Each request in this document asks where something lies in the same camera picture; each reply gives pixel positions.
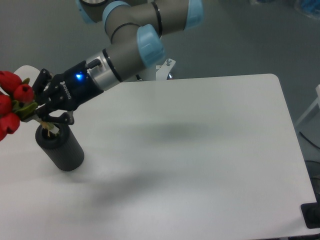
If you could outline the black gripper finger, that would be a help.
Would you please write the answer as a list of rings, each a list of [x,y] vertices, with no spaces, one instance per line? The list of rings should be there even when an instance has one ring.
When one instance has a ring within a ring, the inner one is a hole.
[[[34,113],[43,122],[53,123],[53,124],[65,124],[73,125],[75,123],[73,111],[62,111],[59,116],[53,116],[51,113],[56,112],[57,109],[53,109],[48,104],[44,104],[37,108]]]
[[[46,91],[53,79],[53,75],[45,68],[40,70],[34,84],[32,85],[32,89],[34,92],[34,100],[37,103],[44,103],[45,98],[47,97]]]

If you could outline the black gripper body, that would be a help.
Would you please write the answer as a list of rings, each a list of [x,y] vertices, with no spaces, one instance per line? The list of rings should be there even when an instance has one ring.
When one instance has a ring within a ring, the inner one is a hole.
[[[54,75],[46,90],[46,107],[51,111],[74,111],[102,93],[90,77],[86,62],[82,61]]]

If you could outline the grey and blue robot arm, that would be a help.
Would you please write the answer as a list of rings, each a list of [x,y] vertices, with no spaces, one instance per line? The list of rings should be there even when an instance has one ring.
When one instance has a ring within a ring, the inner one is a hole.
[[[43,69],[33,90],[38,121],[71,125],[80,105],[152,67],[165,56],[161,37],[200,25],[200,0],[79,0],[87,23],[103,24],[110,46],[69,68],[51,75]]]

